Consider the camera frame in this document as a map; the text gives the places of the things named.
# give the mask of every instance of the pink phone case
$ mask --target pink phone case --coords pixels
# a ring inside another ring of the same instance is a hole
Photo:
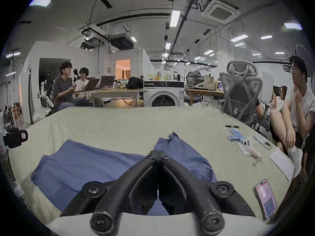
[[[255,195],[262,209],[264,219],[269,218],[277,209],[277,202],[266,179],[254,187]]]

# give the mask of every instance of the wooden desk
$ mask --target wooden desk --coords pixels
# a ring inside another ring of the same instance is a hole
[[[90,92],[92,106],[95,106],[94,98],[134,98],[135,107],[137,106],[138,93],[142,89],[109,88],[93,90]]]
[[[190,106],[192,106],[192,102],[194,100],[194,95],[195,94],[201,94],[201,95],[206,95],[206,96],[220,96],[220,97],[224,97],[224,91],[222,91],[222,90],[211,91],[211,90],[188,89],[187,88],[186,92],[190,95],[190,103],[189,103]]]

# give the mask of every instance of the black hair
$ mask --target black hair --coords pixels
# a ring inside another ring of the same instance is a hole
[[[61,67],[59,68],[59,71],[61,72],[61,75],[63,75],[62,70],[65,68],[72,68],[72,64],[69,61],[63,62],[61,64]]]
[[[289,58],[289,62],[290,65],[292,65],[292,63],[296,63],[297,68],[300,70],[301,74],[304,73],[305,74],[305,82],[307,82],[307,69],[306,69],[306,65],[305,62],[298,56],[291,56]]]
[[[81,74],[81,73],[85,73],[85,75],[88,76],[89,75],[89,69],[82,67],[79,71],[79,74]]]

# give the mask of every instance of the table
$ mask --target table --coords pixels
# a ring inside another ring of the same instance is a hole
[[[108,88],[108,89],[99,89],[99,90],[91,90],[85,91],[90,95],[90,99],[92,101],[92,106],[95,107],[95,98],[134,98],[135,99],[135,107],[137,106],[138,93],[141,92],[142,89],[126,89],[126,88]]]
[[[192,102],[194,100],[195,94],[224,97],[224,91],[222,90],[211,91],[211,90],[204,90],[204,89],[189,89],[189,88],[185,90],[188,94],[190,94],[190,103],[189,103],[190,106],[192,106]]]
[[[176,132],[179,138],[205,157],[219,181],[230,182],[257,218],[262,220],[253,187],[266,179],[280,206],[290,182],[270,160],[275,151],[254,140],[262,154],[256,167],[253,157],[244,156],[237,142],[229,142],[229,129],[238,125],[245,137],[258,134],[238,120],[210,107],[93,108],[71,107],[42,119],[27,129],[28,140],[9,150],[15,178],[24,191],[29,209],[45,224],[58,218],[59,211],[30,179],[43,155],[52,155],[68,139],[96,148],[147,155],[159,137]]]

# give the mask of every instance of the open laptop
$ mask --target open laptop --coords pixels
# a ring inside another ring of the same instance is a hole
[[[262,73],[262,93],[260,95],[260,101],[265,104],[269,104],[271,100],[273,90],[273,76],[268,73]]]
[[[83,91],[90,91],[90,90],[95,89],[95,86],[97,85],[99,80],[100,79],[89,79],[89,82],[88,82],[88,84],[86,84],[86,86],[83,89]]]
[[[113,87],[115,76],[102,76],[100,79],[100,88]]]

